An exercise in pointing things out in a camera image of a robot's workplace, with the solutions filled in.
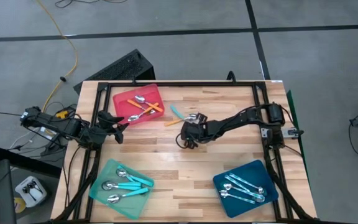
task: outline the wooden tabletop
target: wooden tabletop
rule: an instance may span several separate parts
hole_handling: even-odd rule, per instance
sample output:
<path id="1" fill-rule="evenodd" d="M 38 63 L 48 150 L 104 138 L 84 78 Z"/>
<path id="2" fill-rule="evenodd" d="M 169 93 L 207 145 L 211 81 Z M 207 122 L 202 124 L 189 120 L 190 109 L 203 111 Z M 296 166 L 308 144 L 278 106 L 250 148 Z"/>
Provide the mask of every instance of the wooden tabletop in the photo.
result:
<path id="1" fill-rule="evenodd" d="M 83 83 L 76 112 L 84 120 L 91 121 L 97 86 L 98 82 L 95 81 Z M 266 82 L 266 86 L 270 102 L 281 104 L 289 111 L 283 83 Z M 133 88 L 114 87 L 111 96 Z M 248 125 L 234 129 L 216 141 L 200 144 L 197 149 L 181 149 L 176 145 L 175 137 L 180 132 L 182 124 L 169 127 L 163 125 L 167 121 L 176 119 L 168 107 L 172 103 L 183 114 L 200 112 L 207 115 L 208 120 L 233 116 L 241 109 L 254 105 L 251 87 L 159 87 L 158 90 L 166 107 L 165 114 L 155 120 L 128 127 L 124 131 L 123 144 L 118 144 L 114 136 L 107 137 L 101 153 L 99 171 L 111 158 L 155 180 L 155 190 L 137 222 L 274 221 L 271 203 L 235 218 L 228 218 L 212 183 L 213 176 L 225 170 L 256 159 L 264 161 L 258 126 Z M 112 102 L 109 104 L 109 112 L 115 115 Z M 291 127 L 288 117 L 286 120 L 285 126 Z M 286 139 L 285 144 L 300 150 L 297 140 Z M 71 141 L 65 156 L 66 170 L 76 148 L 77 143 Z M 78 189 L 84 154 L 85 150 L 80 149 L 73 161 L 69 186 L 71 198 Z M 281 155 L 289 191 L 305 211 L 315 217 L 316 212 L 302 158 L 285 148 L 281 149 Z M 65 194 L 66 186 L 62 174 L 51 218 L 63 211 Z M 279 194 L 280 210 L 285 217 L 283 197 L 281 192 Z M 88 192 L 83 197 L 80 217 L 85 215 L 87 199 Z M 97 201 L 93 205 L 91 221 L 133 222 Z"/>

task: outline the scattered utensil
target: scattered utensil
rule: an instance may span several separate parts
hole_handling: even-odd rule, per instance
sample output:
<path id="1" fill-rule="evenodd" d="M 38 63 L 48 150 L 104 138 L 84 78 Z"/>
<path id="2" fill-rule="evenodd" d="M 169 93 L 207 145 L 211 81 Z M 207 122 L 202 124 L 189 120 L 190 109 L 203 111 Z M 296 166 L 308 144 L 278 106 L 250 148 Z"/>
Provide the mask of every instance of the scattered utensil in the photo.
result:
<path id="1" fill-rule="evenodd" d="M 263 195 L 255 194 L 255 193 L 251 192 L 248 188 L 244 187 L 242 184 L 238 183 L 236 180 L 234 180 L 233 178 L 229 177 L 228 175 L 225 175 L 224 178 L 227 179 L 228 181 L 232 182 L 233 184 L 238 185 L 242 189 L 244 189 L 246 192 L 248 192 L 247 194 L 265 201 L 265 197 Z"/>
<path id="2" fill-rule="evenodd" d="M 249 199 L 246 199 L 246 198 L 242 198 L 242 197 L 238 197 L 238 196 L 235 196 L 235 195 L 231 195 L 227 192 L 227 190 L 221 190 L 219 192 L 221 194 L 221 197 L 222 198 L 226 198 L 227 196 L 230 196 L 230 197 L 234 197 L 236 199 L 239 199 L 239 200 L 243 200 L 245 202 L 248 202 L 248 203 L 251 203 L 251 204 L 254 204 L 255 202 L 253 200 L 249 200 Z"/>
<path id="3" fill-rule="evenodd" d="M 170 121 L 168 123 L 165 123 L 164 126 L 171 126 L 171 125 L 174 125 L 174 124 L 177 124 L 179 122 L 182 122 L 182 121 L 188 121 L 188 122 L 193 122 L 197 120 L 197 114 L 189 114 L 189 116 L 185 119 L 177 119 L 177 120 L 174 120 L 174 121 Z"/>
<path id="4" fill-rule="evenodd" d="M 129 196 L 133 196 L 133 195 L 139 195 L 142 193 L 146 193 L 148 192 L 149 189 L 147 187 L 140 189 L 140 190 L 135 190 L 133 192 L 129 192 L 128 194 L 124 194 L 124 195 L 119 195 L 119 194 L 114 194 L 114 195 L 110 195 L 107 198 L 107 201 L 110 203 L 117 203 L 119 202 L 123 197 L 129 197 Z"/>
<path id="5" fill-rule="evenodd" d="M 136 100 L 136 102 L 138 102 L 138 103 L 145 103 L 145 104 L 151 106 L 152 108 L 156 109 L 157 111 L 162 112 L 162 109 L 159 108 L 158 106 L 154 106 L 153 104 L 151 104 L 151 103 L 149 103 L 149 102 L 146 102 L 146 99 L 145 99 L 143 96 L 136 95 L 136 96 L 135 96 L 135 100 Z"/>
<path id="6" fill-rule="evenodd" d="M 140 108 L 140 109 L 142 109 L 142 110 L 147 110 L 147 109 L 145 109 L 143 106 L 141 106 L 140 104 L 138 104 L 138 103 L 136 103 L 135 101 L 133 101 L 133 100 L 127 100 L 127 102 L 128 103 L 130 103 L 130 104 L 132 104 L 132 105 L 134 105 L 134 106 L 136 106 L 137 108 Z M 155 114 L 155 110 L 150 110 L 150 114 Z"/>
<path id="7" fill-rule="evenodd" d="M 114 183 L 111 180 L 107 180 L 102 183 L 103 190 L 112 190 L 114 188 L 125 189 L 125 190 L 139 190 L 140 185 L 122 185 L 122 184 Z"/>
<path id="8" fill-rule="evenodd" d="M 230 190 L 230 189 L 234 189 L 234 190 L 238 190 L 242 193 L 245 193 L 247 195 L 251 195 L 252 196 L 252 199 L 256 202 L 259 202 L 259 203 L 262 203 L 265 201 L 265 197 L 263 195 L 260 195 L 260 194 L 255 194 L 249 190 L 243 190 L 243 189 L 240 189 L 238 187 L 235 187 L 233 185 L 231 185 L 230 183 L 225 183 L 223 184 L 223 187 L 226 189 L 226 190 Z"/>
<path id="9" fill-rule="evenodd" d="M 241 178 L 241 177 L 239 177 L 239 176 L 237 176 L 237 175 L 235 175 L 235 174 L 232 174 L 232 173 L 230 173 L 229 176 L 231 176 L 231 177 L 233 177 L 234 179 L 239 180 L 239 181 L 241 181 L 241 182 L 247 184 L 248 186 L 251 186 L 251 187 L 257 189 L 257 190 L 258 190 L 258 193 L 260 193 L 260 194 L 264 194 L 264 195 L 266 194 L 266 192 L 265 192 L 265 190 L 264 190 L 263 187 L 255 186 L 254 184 L 251 184 L 250 182 L 248 182 L 248 181 L 244 180 L 243 178 Z"/>
<path id="10" fill-rule="evenodd" d="M 140 114 L 134 114 L 128 118 L 128 121 L 135 121 L 135 120 L 139 119 L 143 114 L 149 112 L 152 109 L 153 108 L 149 107 L 146 110 L 144 110 L 143 112 L 141 112 Z"/>
<path id="11" fill-rule="evenodd" d="M 116 170 L 116 174 L 117 174 L 119 177 L 126 177 L 128 180 L 130 180 L 130 181 L 132 181 L 132 182 L 138 181 L 138 182 L 140 182 L 140 183 L 142 183 L 142 184 L 145 184 L 145 185 L 147 185 L 147 186 L 153 187 L 153 183 L 151 183 L 150 181 L 141 179 L 141 178 L 139 178 L 139 177 L 135 177 L 135 176 L 133 176 L 133 175 L 130 175 L 130 174 L 127 173 L 126 170 L 124 170 L 124 169 L 122 169 L 122 168 L 121 168 L 121 169 L 117 169 L 117 170 Z"/>

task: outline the teal handle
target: teal handle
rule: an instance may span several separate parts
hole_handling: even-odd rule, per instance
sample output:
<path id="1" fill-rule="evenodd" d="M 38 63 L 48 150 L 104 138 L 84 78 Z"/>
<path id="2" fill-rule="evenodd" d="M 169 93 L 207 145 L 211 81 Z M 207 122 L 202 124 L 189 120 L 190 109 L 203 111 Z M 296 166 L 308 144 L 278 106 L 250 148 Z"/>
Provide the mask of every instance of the teal handle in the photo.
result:
<path id="1" fill-rule="evenodd" d="M 180 119 L 185 119 L 185 117 L 181 113 L 179 113 L 179 111 L 174 105 L 171 105 L 170 107 L 172 112 L 174 112 Z"/>
<path id="2" fill-rule="evenodd" d="M 124 182 L 124 183 L 118 183 L 118 186 L 134 186 L 134 187 L 141 187 L 142 184 L 139 182 Z"/>
<path id="3" fill-rule="evenodd" d="M 134 180 L 142 183 L 142 184 L 145 184 L 147 186 L 150 186 L 150 187 L 153 187 L 153 183 L 151 183 L 150 181 L 147 181 L 147 180 L 144 180 L 144 179 L 141 179 L 141 178 L 138 178 L 138 177 L 134 177 L 134 176 L 131 176 Z"/>
<path id="4" fill-rule="evenodd" d="M 118 188 L 125 190 L 139 190 L 140 186 L 118 186 Z"/>
<path id="5" fill-rule="evenodd" d="M 146 193 L 148 192 L 149 189 L 147 187 L 140 189 L 140 190 L 135 190 L 133 192 L 130 192 L 128 194 L 124 194 L 123 197 L 128 197 L 128 196 L 133 196 L 133 195 L 138 195 L 138 194 L 142 194 L 142 193 Z"/>
<path id="6" fill-rule="evenodd" d="M 230 195 L 230 197 L 234 197 L 234 198 L 236 198 L 236 199 L 240 199 L 240 200 L 243 200 L 243 201 L 245 201 L 245 202 L 249 202 L 249 203 L 251 203 L 251 204 L 254 204 L 254 203 L 255 203 L 253 200 L 248 200 L 248 199 L 246 199 L 246 198 L 237 197 L 237 196 L 235 196 L 235 195 Z"/>

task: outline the silverware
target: silverware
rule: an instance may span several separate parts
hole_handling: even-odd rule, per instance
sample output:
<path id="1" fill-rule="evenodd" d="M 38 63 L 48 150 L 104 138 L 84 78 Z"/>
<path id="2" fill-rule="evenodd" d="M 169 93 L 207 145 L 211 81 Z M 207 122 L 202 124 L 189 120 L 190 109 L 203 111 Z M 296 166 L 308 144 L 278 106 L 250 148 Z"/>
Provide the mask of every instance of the silverware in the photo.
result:
<path id="1" fill-rule="evenodd" d="M 139 190 L 140 189 L 140 183 L 139 185 L 122 185 L 122 184 L 117 184 L 117 183 L 114 183 L 113 181 L 111 180 L 107 180 L 107 181 L 104 181 L 102 183 L 102 189 L 103 190 L 112 190 L 114 188 L 117 188 L 117 189 L 125 189 L 125 190 Z"/>
<path id="2" fill-rule="evenodd" d="M 119 195 L 119 194 L 114 194 L 114 195 L 110 195 L 107 198 L 107 201 L 110 203 L 117 203 L 119 202 L 123 197 L 129 197 L 129 196 L 133 196 L 133 195 L 139 195 L 142 193 L 146 193 L 148 192 L 149 189 L 147 187 L 140 189 L 140 190 L 135 190 L 133 192 L 129 192 L 128 194 L 124 194 L 124 195 Z"/>
<path id="3" fill-rule="evenodd" d="M 242 193 L 245 193 L 247 195 L 251 195 L 252 196 L 252 199 L 256 202 L 259 202 L 259 203 L 262 203 L 265 201 L 265 197 L 263 195 L 260 195 L 260 194 L 255 194 L 253 192 L 251 192 L 250 190 L 243 190 L 243 189 L 240 189 L 238 187 L 235 187 L 233 185 L 231 185 L 230 183 L 226 183 L 226 184 L 223 184 L 223 187 L 226 189 L 226 190 L 230 190 L 230 189 L 234 189 L 234 190 L 238 190 Z"/>
<path id="4" fill-rule="evenodd" d="M 229 176 L 231 176 L 231 177 L 233 177 L 234 179 L 239 180 L 239 181 L 241 181 L 241 182 L 243 182 L 243 183 L 245 183 L 245 184 L 247 184 L 247 185 L 249 185 L 249 186 L 251 186 L 251 187 L 257 189 L 257 190 L 258 190 L 258 193 L 260 193 L 260 194 L 265 194 L 265 193 L 266 193 L 263 187 L 257 187 L 257 186 L 255 186 L 254 184 L 251 184 L 250 182 L 244 180 L 243 178 L 241 178 L 241 177 L 239 177 L 239 176 L 237 176 L 237 175 L 235 175 L 235 174 L 230 173 Z"/>
<path id="5" fill-rule="evenodd" d="M 255 202 L 253 200 L 249 200 L 249 199 L 246 199 L 246 198 L 242 198 L 242 197 L 238 197 L 238 196 L 235 196 L 235 195 L 231 195 L 227 192 L 227 190 L 221 190 L 219 192 L 221 194 L 221 197 L 223 198 L 226 198 L 227 196 L 230 196 L 230 197 L 234 197 L 236 199 L 239 199 L 239 200 L 243 200 L 245 202 L 248 202 L 248 203 L 251 203 L 251 204 L 254 204 Z"/>
<path id="6" fill-rule="evenodd" d="M 126 170 L 124 170 L 124 169 L 122 169 L 122 168 L 121 168 L 121 169 L 117 169 L 117 170 L 116 170 L 116 174 L 117 174 L 119 177 L 126 177 L 128 180 L 130 180 L 130 181 L 132 181 L 132 182 L 138 181 L 138 182 L 140 182 L 140 183 L 142 183 L 142 184 L 145 184 L 145 185 L 147 185 L 147 186 L 153 187 L 153 183 L 152 183 L 152 182 L 150 182 L 150 181 L 148 181 L 148 180 L 141 179 L 141 178 L 139 178 L 139 177 L 135 177 L 135 176 L 133 176 L 133 175 L 130 175 L 130 174 L 127 173 Z"/>

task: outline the spoon with blue handle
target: spoon with blue handle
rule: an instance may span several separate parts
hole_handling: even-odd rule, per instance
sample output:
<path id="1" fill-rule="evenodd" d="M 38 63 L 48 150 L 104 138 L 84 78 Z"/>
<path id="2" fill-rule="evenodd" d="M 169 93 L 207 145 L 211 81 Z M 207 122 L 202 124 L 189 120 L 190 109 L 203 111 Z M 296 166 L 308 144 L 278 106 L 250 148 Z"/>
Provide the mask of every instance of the spoon with blue handle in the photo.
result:
<path id="1" fill-rule="evenodd" d="M 118 169 L 118 170 L 116 171 L 116 173 L 117 173 L 117 175 L 118 175 L 119 177 L 127 177 L 129 180 L 138 181 L 138 182 L 140 182 L 140 183 L 142 183 L 142 184 L 145 184 L 145 185 L 147 185 L 147 186 L 153 187 L 153 183 L 151 183 L 150 181 L 141 179 L 141 178 L 139 178 L 139 177 L 135 177 L 135 176 L 133 176 L 133 175 L 130 175 L 130 174 L 128 174 L 127 171 L 124 170 L 124 169 Z"/>
<path id="2" fill-rule="evenodd" d="M 236 199 L 239 199 L 239 200 L 243 200 L 245 202 L 248 202 L 248 203 L 251 203 L 251 204 L 254 204 L 255 202 L 253 200 L 249 200 L 249 199 L 246 199 L 246 198 L 242 198 L 242 197 L 238 197 L 238 196 L 235 196 L 235 195 L 231 195 L 227 192 L 227 190 L 221 190 L 219 192 L 221 194 L 221 197 L 223 198 L 226 198 L 227 196 L 230 196 L 230 197 L 234 197 Z"/>
<path id="3" fill-rule="evenodd" d="M 124 190 L 139 190 L 140 186 L 122 186 L 119 184 L 114 183 L 113 181 L 107 180 L 102 183 L 103 190 L 112 190 L 114 188 L 117 189 L 124 189 Z"/>
<path id="4" fill-rule="evenodd" d="M 139 195 L 142 193 L 146 193 L 148 192 L 149 189 L 147 187 L 140 189 L 140 190 L 135 190 L 133 192 L 129 192 L 128 194 L 124 194 L 124 195 L 118 195 L 118 194 L 114 194 L 114 195 L 110 195 L 107 198 L 107 201 L 110 203 L 117 203 L 119 202 L 123 197 L 129 197 L 129 196 L 133 196 L 133 195 Z"/>
<path id="5" fill-rule="evenodd" d="M 180 119 L 182 119 L 182 120 L 185 119 L 185 117 L 181 113 L 179 113 L 179 111 L 177 110 L 177 108 L 174 105 L 170 105 L 170 107 L 171 107 L 172 112 L 175 113 Z"/>
<path id="6" fill-rule="evenodd" d="M 265 197 L 263 195 L 255 194 L 255 193 L 251 192 L 248 188 L 244 187 L 242 184 L 238 183 L 236 180 L 234 180 L 233 178 L 229 177 L 228 175 L 225 175 L 224 178 L 227 179 L 228 181 L 232 182 L 233 184 L 238 185 L 242 189 L 244 189 L 246 194 L 251 195 L 251 196 L 253 196 L 255 198 L 258 198 L 263 202 L 265 201 Z"/>
<path id="7" fill-rule="evenodd" d="M 241 177 L 239 177 L 239 176 L 237 176 L 237 175 L 235 175 L 235 174 L 232 174 L 232 173 L 230 173 L 229 176 L 231 176 L 231 177 L 233 177 L 234 179 L 239 180 L 239 181 L 241 181 L 241 182 L 243 182 L 243 183 L 245 183 L 245 184 L 247 184 L 247 185 L 249 185 L 249 186 L 251 186 L 251 187 L 253 187 L 253 188 L 255 188 L 255 189 L 258 189 L 258 193 L 260 193 L 260 194 L 264 194 L 264 193 L 265 193 L 265 190 L 264 190 L 263 187 L 257 187 L 257 186 L 255 186 L 254 184 L 251 184 L 250 182 L 248 182 L 248 181 L 244 180 L 243 178 L 241 178 Z"/>
<path id="8" fill-rule="evenodd" d="M 263 195 L 255 194 L 255 193 L 252 193 L 250 191 L 240 189 L 238 187 L 235 187 L 235 186 L 231 185 L 230 183 L 223 184 L 223 187 L 226 190 L 234 189 L 234 190 L 238 190 L 238 191 L 240 191 L 242 193 L 245 193 L 247 195 L 251 195 L 252 199 L 255 200 L 256 202 L 262 203 L 262 202 L 265 201 L 265 197 Z"/>

